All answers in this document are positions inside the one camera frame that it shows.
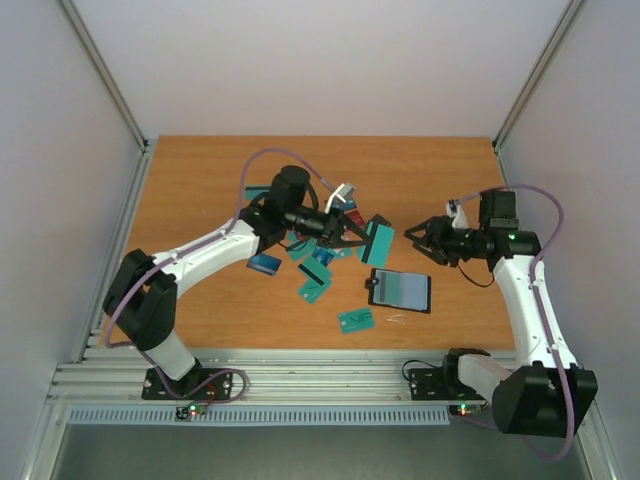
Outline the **long teal card with stripe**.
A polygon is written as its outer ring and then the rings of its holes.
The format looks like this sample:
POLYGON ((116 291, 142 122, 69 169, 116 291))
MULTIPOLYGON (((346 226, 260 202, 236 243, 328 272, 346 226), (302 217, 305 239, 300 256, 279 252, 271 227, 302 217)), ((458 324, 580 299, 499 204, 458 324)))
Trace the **long teal card with stripe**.
POLYGON ((370 221, 366 232, 371 242, 360 248, 359 259, 363 264, 374 268, 384 268, 389 258, 395 231, 390 226, 370 221))

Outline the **black leather card holder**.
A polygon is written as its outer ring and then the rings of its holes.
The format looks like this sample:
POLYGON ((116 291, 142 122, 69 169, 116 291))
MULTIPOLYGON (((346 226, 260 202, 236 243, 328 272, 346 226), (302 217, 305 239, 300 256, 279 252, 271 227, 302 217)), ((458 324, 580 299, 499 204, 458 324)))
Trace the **black leather card holder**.
POLYGON ((380 268, 373 268, 370 276, 365 280, 364 287, 368 291, 368 304, 398 310, 412 311, 429 314, 432 308, 431 287, 432 279, 428 275, 398 272, 400 274, 400 294, 401 299, 398 306, 378 305, 373 302, 373 293, 377 284, 376 271, 380 268))

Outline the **teal card black stripe front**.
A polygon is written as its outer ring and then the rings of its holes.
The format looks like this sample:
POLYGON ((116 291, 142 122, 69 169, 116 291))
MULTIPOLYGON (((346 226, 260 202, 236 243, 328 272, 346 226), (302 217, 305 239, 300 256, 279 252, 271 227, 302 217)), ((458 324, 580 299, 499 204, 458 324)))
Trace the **teal card black stripe front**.
POLYGON ((378 305, 398 306, 401 299, 400 274, 379 269, 376 271, 376 279, 373 302, 378 305))

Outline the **teal VIP card front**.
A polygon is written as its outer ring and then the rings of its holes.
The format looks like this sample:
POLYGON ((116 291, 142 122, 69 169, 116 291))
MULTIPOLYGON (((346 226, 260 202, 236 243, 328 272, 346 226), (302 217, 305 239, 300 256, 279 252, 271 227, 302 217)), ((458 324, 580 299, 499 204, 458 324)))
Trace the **teal VIP card front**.
POLYGON ((375 327, 373 313, 369 308, 340 313, 338 321, 343 334, 360 332, 375 327))

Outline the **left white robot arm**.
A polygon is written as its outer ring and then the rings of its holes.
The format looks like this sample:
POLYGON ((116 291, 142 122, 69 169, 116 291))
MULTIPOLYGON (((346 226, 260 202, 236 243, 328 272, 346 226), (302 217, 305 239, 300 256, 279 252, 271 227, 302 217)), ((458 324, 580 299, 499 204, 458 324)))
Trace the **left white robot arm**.
POLYGON ((122 260, 103 300, 103 311, 166 377, 179 398, 195 395, 201 386, 199 363, 175 329, 177 302, 199 282, 224 268, 263 253, 290 231, 320 246, 347 248, 343 235, 357 235, 366 245, 369 235, 342 210, 355 188, 342 183, 331 191, 325 207, 313 198, 308 170, 288 165, 273 178, 266 192, 218 229, 177 249, 148 255, 140 249, 122 260))

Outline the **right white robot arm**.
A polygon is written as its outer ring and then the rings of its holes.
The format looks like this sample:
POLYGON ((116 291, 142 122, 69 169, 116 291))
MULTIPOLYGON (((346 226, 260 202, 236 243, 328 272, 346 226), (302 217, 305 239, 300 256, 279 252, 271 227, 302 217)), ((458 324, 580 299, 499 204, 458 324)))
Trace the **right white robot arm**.
POLYGON ((441 383, 453 396, 473 390, 491 406, 504 434, 571 440, 598 390, 593 371, 578 364, 563 338, 547 291, 545 245, 521 228, 516 186, 477 193, 478 225, 466 222, 462 200, 407 229, 413 247, 443 266, 484 260, 503 296, 516 347, 516 367, 477 349, 450 350, 441 383))

